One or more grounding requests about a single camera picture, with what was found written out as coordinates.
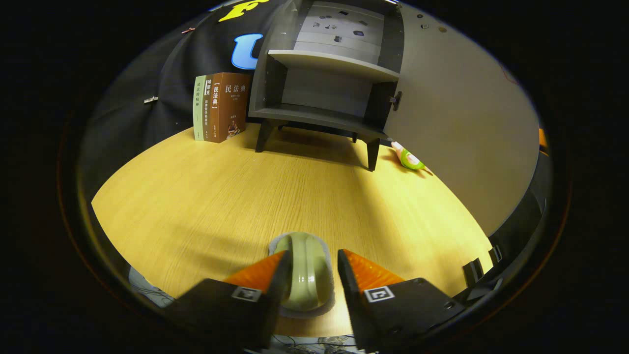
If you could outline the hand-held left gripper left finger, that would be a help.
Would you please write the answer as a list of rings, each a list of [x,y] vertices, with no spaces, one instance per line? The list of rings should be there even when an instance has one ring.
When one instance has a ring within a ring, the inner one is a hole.
[[[206,347],[268,347],[291,270],[291,251],[267,256],[223,281],[198,282],[165,316]]]

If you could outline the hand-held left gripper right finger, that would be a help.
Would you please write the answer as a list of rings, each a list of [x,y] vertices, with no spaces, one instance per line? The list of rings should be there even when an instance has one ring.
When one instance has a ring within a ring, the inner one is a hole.
[[[338,272],[353,338],[366,352],[411,352],[465,309],[428,280],[404,280],[347,249],[338,251]]]

